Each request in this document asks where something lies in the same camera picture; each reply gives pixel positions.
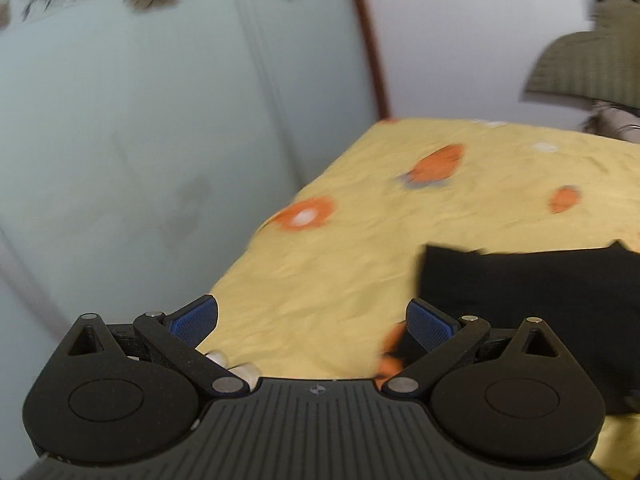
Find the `yellow carrot print bedsheet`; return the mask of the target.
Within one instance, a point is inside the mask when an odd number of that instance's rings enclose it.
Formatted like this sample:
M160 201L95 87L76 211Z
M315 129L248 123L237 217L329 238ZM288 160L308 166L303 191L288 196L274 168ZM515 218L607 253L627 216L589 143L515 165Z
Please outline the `yellow carrot print bedsheet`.
M530 254L623 243L639 255L637 145L445 119L379 122L257 230L214 285L201 352L271 377L359 378L390 351L427 245ZM610 415L594 462L639 472L639 419Z

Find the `black pants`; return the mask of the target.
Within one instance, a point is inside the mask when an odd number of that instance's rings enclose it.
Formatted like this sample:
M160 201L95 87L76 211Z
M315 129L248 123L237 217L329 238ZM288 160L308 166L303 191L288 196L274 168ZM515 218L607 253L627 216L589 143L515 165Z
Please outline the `black pants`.
M485 254L427 245L416 298L510 330L542 318L598 387L610 415L639 409L639 256L600 248Z

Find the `frosted glass wardrobe door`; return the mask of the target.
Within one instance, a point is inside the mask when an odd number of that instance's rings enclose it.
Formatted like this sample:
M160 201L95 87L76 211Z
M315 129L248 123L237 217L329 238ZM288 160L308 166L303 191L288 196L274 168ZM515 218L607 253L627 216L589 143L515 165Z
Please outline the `frosted glass wardrobe door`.
M354 0L1 0L1 474L78 315L209 291L376 116Z

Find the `olive padded headboard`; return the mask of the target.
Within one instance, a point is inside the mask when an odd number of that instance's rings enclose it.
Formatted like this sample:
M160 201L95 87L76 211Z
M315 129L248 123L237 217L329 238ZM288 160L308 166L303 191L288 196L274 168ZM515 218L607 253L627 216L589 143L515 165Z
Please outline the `olive padded headboard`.
M525 90L637 108L638 3L631 0L597 3L594 29L562 36L545 48Z

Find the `brown wooden door frame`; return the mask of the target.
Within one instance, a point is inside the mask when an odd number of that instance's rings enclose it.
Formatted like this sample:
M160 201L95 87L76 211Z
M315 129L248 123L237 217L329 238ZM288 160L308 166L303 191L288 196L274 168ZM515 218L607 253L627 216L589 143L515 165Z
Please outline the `brown wooden door frame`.
M378 118L388 119L390 118L390 104L388 104L383 67L378 56L378 44L376 43L368 2L367 0L354 0L354 6L358 16L364 50L366 51Z

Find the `patterned pillow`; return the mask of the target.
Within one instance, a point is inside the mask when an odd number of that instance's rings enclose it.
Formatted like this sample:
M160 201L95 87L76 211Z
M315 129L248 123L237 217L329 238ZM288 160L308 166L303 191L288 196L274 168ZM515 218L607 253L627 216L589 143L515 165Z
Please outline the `patterned pillow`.
M639 144L639 110L638 108L596 101L593 103L591 114L582 125L582 131L596 136Z

